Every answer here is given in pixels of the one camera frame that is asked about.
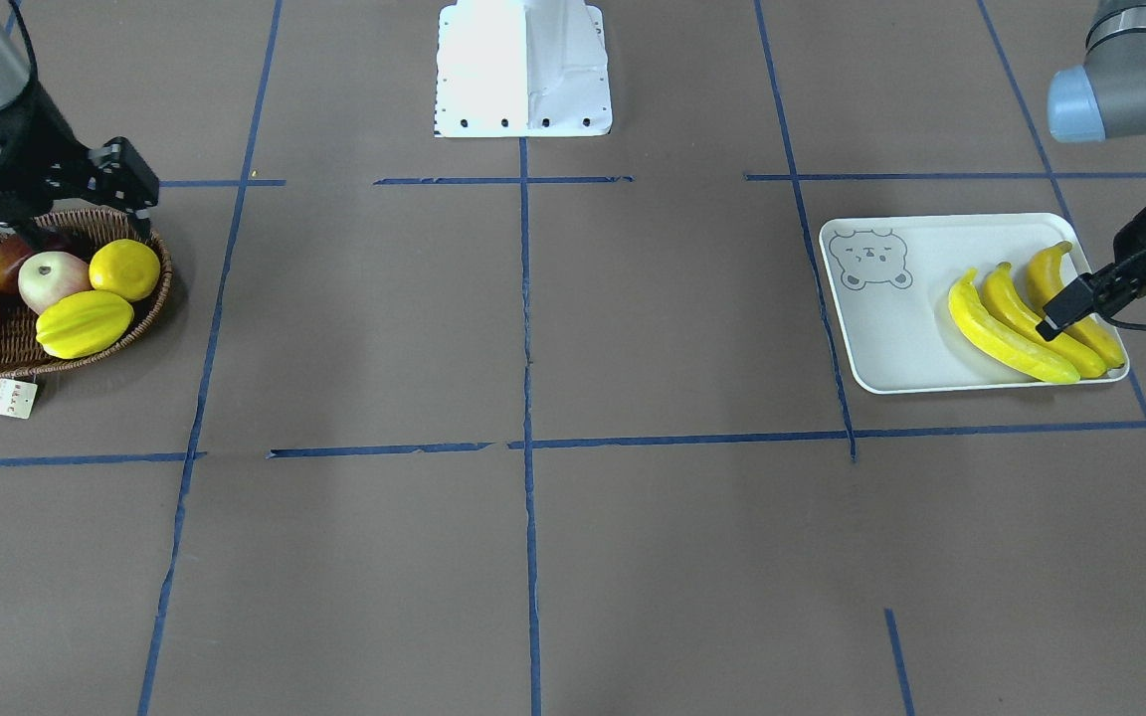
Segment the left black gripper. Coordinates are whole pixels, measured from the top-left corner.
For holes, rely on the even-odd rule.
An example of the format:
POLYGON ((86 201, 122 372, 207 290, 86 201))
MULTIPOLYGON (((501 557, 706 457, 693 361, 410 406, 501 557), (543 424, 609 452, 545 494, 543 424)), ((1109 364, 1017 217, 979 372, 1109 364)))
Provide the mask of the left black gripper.
POLYGON ((1042 341, 1055 340, 1069 326, 1099 314, 1110 318, 1146 296, 1146 207, 1113 239, 1115 263, 1093 273, 1080 273, 1061 288, 1041 288, 1034 307, 1042 320, 1036 333, 1042 341))

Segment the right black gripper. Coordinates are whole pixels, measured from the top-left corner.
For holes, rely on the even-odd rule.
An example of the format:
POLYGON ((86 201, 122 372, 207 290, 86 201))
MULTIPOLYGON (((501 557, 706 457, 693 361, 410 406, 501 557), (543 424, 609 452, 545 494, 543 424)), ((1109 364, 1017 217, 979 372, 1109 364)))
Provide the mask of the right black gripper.
POLYGON ((31 251, 57 251, 60 233, 33 217, 49 213, 55 200, 93 200, 146 217, 158 207, 160 180, 128 137, 112 137, 87 149, 41 85, 26 91, 0 110, 0 137, 14 145, 15 178, 19 195, 31 205, 31 217, 11 219, 13 233, 31 251))

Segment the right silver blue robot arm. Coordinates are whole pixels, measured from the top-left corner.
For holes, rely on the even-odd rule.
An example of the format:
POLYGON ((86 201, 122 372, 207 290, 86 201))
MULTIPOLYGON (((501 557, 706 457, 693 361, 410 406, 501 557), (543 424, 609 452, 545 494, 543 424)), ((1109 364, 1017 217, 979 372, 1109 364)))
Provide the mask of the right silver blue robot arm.
POLYGON ((26 23, 15 22, 18 41, 0 23, 0 226, 28 236, 58 200, 79 199, 118 210, 149 241, 159 178, 127 137, 83 145, 38 77, 26 23))

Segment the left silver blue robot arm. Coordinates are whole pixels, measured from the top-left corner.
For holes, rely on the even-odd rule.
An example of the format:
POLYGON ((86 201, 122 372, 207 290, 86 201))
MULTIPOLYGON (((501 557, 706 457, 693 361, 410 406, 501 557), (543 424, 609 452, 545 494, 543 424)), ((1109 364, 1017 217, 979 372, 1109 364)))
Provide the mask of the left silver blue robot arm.
MULTIPOLYGON (((1097 5, 1085 58, 1051 79, 1047 127, 1059 142, 1146 135, 1146 1, 1097 5)), ((1054 339, 1092 316, 1118 325, 1118 312, 1146 297, 1146 207, 1110 246, 1113 262, 1039 300, 1046 310, 1037 326, 1041 339, 1054 339)))

